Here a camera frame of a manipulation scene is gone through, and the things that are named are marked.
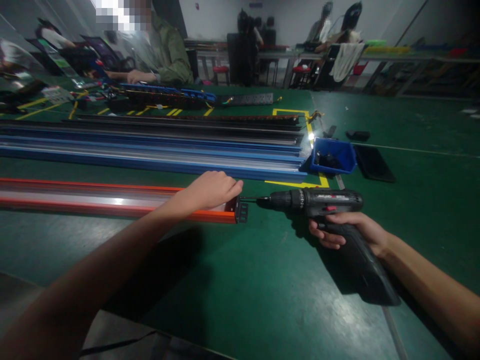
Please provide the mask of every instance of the wire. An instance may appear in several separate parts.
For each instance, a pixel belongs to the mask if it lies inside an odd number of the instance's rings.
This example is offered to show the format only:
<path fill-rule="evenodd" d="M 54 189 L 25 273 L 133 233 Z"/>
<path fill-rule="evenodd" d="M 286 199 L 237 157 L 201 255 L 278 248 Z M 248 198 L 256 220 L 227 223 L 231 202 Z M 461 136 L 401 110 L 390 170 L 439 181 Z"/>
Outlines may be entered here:
<path fill-rule="evenodd" d="M 73 104 L 73 109 L 71 110 L 70 112 L 70 115 L 68 115 L 68 120 L 72 120 L 74 114 L 75 114 L 75 111 L 77 111 L 77 108 L 79 107 L 79 99 L 81 97 L 84 97 L 85 95 L 87 95 L 89 93 L 88 90 L 85 90 L 84 92 L 82 92 L 80 95 L 77 96 L 76 100 L 75 100 L 75 103 Z"/>
<path fill-rule="evenodd" d="M 233 99 L 234 99 L 234 97 L 232 96 L 232 97 L 230 97 L 227 101 L 222 102 L 222 104 L 223 104 L 223 105 L 227 105 L 227 104 L 231 103 Z"/>
<path fill-rule="evenodd" d="M 72 117 L 74 116 L 75 111 L 77 110 L 78 107 L 79 107 L 79 102 L 75 101 L 75 104 L 73 105 L 73 109 L 71 110 L 70 115 L 68 115 L 68 120 L 72 120 Z"/>

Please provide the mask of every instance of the hand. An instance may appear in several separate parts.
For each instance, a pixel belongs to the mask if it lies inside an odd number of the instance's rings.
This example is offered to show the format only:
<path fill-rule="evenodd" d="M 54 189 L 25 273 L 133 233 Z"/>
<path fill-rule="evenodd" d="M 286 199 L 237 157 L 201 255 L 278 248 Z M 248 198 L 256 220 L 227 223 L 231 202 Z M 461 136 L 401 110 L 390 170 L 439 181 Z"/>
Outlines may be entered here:
<path fill-rule="evenodd" d="M 327 48 L 328 48 L 328 44 L 326 42 L 324 42 L 323 44 L 318 45 L 315 48 L 314 52 L 317 53 L 317 54 L 318 53 L 323 53 L 324 51 L 327 51 Z"/>
<path fill-rule="evenodd" d="M 394 238 L 391 233 L 385 231 L 377 222 L 362 212 L 339 212 L 337 214 L 327 215 L 326 219 L 335 224 L 355 225 L 378 258 L 383 257 L 388 248 L 389 241 Z M 312 235 L 319 238 L 320 244 L 328 249 L 338 250 L 340 246 L 346 242 L 343 236 L 317 229 L 317 223 L 312 219 L 309 219 L 308 229 Z"/>
<path fill-rule="evenodd" d="M 187 188 L 179 191 L 175 200 L 191 212 L 211 209 L 228 202 L 242 192 L 244 182 L 236 181 L 223 171 L 207 171 L 192 182 Z"/>
<path fill-rule="evenodd" d="M 132 70 L 126 76 L 126 81 L 129 84 L 136 84 L 138 82 L 152 83 L 155 80 L 157 80 L 157 77 L 154 73 L 142 72 L 138 70 Z"/>

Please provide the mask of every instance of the white shirt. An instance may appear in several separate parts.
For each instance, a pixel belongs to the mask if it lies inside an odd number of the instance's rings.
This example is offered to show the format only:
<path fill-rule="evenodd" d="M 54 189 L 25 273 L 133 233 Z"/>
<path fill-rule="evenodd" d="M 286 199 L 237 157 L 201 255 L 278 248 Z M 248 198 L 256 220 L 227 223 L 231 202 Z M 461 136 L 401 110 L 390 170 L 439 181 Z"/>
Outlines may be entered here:
<path fill-rule="evenodd" d="M 327 19 L 321 28 L 320 35 L 318 36 L 318 41 L 320 43 L 325 43 L 329 36 L 330 28 L 332 27 L 332 22 Z"/>
<path fill-rule="evenodd" d="M 260 35 L 259 30 L 257 29 L 256 26 L 253 27 L 253 33 L 255 34 L 255 38 L 257 43 L 263 43 L 264 40 L 262 39 L 262 36 Z"/>
<path fill-rule="evenodd" d="M 44 67 L 26 50 L 17 44 L 0 38 L 0 58 L 2 61 L 17 64 L 30 71 L 44 72 Z"/>
<path fill-rule="evenodd" d="M 57 49 L 68 48 L 67 43 L 69 41 L 54 30 L 43 28 L 41 30 L 41 37 L 47 40 L 50 44 L 52 44 Z"/>

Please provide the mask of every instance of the metal bracket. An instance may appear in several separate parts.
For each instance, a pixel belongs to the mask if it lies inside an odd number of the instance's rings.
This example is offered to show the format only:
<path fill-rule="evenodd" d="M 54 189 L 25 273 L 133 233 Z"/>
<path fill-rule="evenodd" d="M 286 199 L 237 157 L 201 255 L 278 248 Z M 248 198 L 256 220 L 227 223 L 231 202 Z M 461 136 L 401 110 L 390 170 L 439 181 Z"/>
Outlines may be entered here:
<path fill-rule="evenodd" d="M 236 222 L 238 223 L 246 223 L 249 217 L 249 205 L 244 202 L 238 201 L 236 203 L 235 209 L 235 218 Z"/>

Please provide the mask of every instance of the black smartphone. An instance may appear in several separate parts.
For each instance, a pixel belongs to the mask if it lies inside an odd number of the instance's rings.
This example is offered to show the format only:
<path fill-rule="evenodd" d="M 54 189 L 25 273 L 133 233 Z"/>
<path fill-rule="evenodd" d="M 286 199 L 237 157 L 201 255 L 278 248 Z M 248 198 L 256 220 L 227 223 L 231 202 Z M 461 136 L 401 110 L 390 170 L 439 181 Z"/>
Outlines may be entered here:
<path fill-rule="evenodd" d="M 376 147 L 355 145 L 353 148 L 356 152 L 358 167 L 365 178 L 387 183 L 397 181 Z"/>

